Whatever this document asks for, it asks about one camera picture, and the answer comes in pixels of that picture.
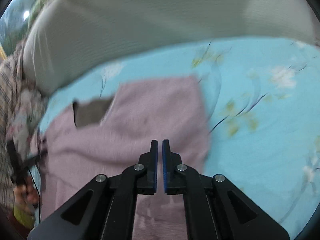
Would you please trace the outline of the person's left hand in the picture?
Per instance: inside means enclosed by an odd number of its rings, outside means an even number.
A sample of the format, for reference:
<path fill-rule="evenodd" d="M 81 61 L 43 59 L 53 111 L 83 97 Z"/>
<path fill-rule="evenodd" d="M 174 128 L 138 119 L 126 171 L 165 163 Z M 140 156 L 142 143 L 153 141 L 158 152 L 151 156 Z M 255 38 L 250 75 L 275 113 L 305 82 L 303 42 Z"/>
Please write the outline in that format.
<path fill-rule="evenodd" d="M 40 202 L 38 191 L 35 189 L 31 176 L 25 178 L 25 184 L 14 188 L 15 205 L 26 213 L 34 213 Z"/>

